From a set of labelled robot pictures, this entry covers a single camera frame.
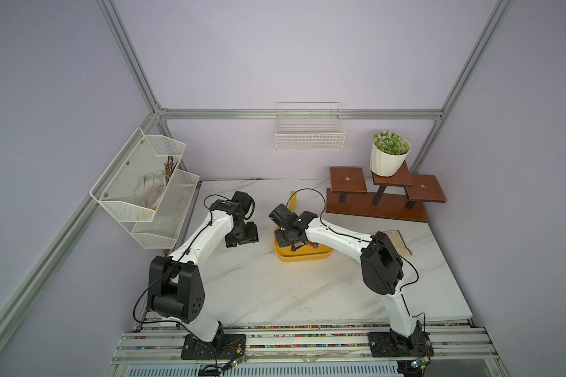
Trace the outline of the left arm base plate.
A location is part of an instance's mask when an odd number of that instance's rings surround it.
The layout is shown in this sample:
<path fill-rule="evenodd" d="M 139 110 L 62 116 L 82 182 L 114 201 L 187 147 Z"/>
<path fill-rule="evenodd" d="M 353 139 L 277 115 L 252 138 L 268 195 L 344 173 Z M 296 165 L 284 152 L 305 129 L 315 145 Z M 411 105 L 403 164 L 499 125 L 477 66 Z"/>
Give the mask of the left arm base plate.
<path fill-rule="evenodd" d="M 245 353 L 247 336 L 245 334 L 220 334 L 212 342 L 202 342 L 198 337 L 187 335 L 182 347 L 181 359 L 184 361 L 229 361 Z"/>

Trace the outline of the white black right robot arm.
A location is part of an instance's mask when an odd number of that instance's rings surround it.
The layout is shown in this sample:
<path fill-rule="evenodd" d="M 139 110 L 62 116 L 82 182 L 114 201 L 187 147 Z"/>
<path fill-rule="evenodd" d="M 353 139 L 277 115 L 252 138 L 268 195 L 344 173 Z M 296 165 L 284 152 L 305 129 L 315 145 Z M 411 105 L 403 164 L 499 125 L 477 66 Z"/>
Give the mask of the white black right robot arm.
<path fill-rule="evenodd" d="M 391 333 L 406 341 L 417 341 L 421 325 L 410 315 L 402 298 L 402 257 L 386 233 L 352 232 L 309 211 L 297 215 L 284 204 L 278 205 L 269 218 L 278 226 L 275 240 L 280 248 L 297 251 L 323 245 L 359 262 L 366 287 L 383 296 Z"/>

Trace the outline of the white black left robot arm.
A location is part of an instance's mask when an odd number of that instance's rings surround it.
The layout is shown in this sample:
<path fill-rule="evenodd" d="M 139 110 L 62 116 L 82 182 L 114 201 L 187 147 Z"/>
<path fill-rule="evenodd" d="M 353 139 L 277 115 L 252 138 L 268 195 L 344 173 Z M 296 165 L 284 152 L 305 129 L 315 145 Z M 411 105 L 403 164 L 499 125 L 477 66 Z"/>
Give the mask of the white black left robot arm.
<path fill-rule="evenodd" d="M 231 199 L 216 195 L 201 226 L 168 256 L 158 256 L 149 266 L 146 306 L 163 321 L 181 323 L 197 339 L 217 344 L 222 324 L 204 310 L 205 290 L 201 265 L 216 247 L 228 248 L 259 241 L 256 224 L 250 220 L 254 199 L 237 191 Z"/>

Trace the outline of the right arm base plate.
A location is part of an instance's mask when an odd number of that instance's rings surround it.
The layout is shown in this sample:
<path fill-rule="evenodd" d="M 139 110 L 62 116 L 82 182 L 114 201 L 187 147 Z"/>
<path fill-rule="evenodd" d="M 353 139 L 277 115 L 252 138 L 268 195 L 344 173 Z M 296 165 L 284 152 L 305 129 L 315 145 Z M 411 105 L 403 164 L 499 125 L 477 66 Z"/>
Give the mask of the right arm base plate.
<path fill-rule="evenodd" d="M 434 355 L 429 333 L 416 328 L 408 338 L 394 333 L 370 332 L 367 334 L 369 349 L 374 358 L 418 358 Z"/>

